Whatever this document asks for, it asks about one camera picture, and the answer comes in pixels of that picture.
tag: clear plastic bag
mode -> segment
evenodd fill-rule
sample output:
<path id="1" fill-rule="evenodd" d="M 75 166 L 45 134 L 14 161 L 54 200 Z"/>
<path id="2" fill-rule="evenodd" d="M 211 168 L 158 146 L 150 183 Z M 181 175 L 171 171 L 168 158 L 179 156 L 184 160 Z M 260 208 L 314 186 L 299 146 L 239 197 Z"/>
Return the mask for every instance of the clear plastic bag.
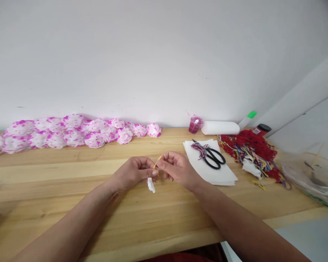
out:
<path id="1" fill-rule="evenodd" d="M 283 173 L 303 193 L 328 206 L 328 160 L 303 153 L 280 160 Z"/>

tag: white roll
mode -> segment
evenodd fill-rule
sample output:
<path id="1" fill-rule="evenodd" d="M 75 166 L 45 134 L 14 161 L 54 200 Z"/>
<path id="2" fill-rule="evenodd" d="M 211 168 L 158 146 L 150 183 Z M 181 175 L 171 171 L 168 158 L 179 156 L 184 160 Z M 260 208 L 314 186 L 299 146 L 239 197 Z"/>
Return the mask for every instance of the white roll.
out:
<path id="1" fill-rule="evenodd" d="M 204 121 L 201 130 L 205 135 L 236 135 L 239 133 L 239 126 L 234 122 Z"/>

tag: black scissors handle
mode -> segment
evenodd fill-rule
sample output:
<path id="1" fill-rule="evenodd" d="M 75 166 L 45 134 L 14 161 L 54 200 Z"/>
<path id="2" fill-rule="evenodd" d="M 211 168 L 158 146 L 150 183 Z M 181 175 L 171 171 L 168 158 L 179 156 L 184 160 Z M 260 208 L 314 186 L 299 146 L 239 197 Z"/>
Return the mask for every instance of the black scissors handle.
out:
<path id="1" fill-rule="evenodd" d="M 213 166 L 212 164 L 209 163 L 209 161 L 207 160 L 207 158 L 210 158 L 212 159 L 212 161 L 214 161 L 214 163 L 217 165 L 217 166 Z M 210 166 L 211 168 L 213 169 L 220 169 L 221 168 L 221 164 L 219 162 L 217 162 L 215 160 L 215 158 L 211 157 L 209 154 L 207 154 L 207 157 L 204 158 L 204 161 L 208 164 L 208 166 Z"/>
<path id="2" fill-rule="evenodd" d="M 214 160 L 217 163 L 226 164 L 226 159 L 223 157 L 223 155 L 219 151 L 217 151 L 217 150 L 215 150 L 213 148 L 207 148 L 207 151 L 208 151 L 208 153 L 211 154 L 211 156 L 214 158 Z M 215 152 L 221 158 L 222 161 L 220 161 L 219 159 L 217 159 L 217 157 L 215 156 L 215 154 L 212 151 Z"/>

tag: green cap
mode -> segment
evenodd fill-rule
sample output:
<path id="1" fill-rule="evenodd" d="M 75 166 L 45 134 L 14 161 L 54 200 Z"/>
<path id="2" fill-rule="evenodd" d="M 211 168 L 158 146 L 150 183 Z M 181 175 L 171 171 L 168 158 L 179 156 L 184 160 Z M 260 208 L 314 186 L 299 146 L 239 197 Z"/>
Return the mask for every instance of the green cap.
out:
<path id="1" fill-rule="evenodd" d="M 253 119 L 257 114 L 257 111 L 251 111 L 249 115 L 247 115 L 248 118 Z"/>

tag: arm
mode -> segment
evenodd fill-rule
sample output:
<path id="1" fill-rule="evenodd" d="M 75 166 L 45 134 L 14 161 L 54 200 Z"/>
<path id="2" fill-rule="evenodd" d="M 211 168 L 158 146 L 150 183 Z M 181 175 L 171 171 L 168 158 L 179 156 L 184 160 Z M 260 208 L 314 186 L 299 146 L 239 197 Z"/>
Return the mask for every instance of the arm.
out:
<path id="1" fill-rule="evenodd" d="M 166 152 L 157 166 L 164 177 L 191 191 L 242 261 L 309 261 L 261 219 L 204 181 L 188 159 Z"/>
<path id="2" fill-rule="evenodd" d="M 156 176 L 153 167 L 149 158 L 130 158 L 12 261 L 76 261 L 117 196 L 140 180 Z"/>

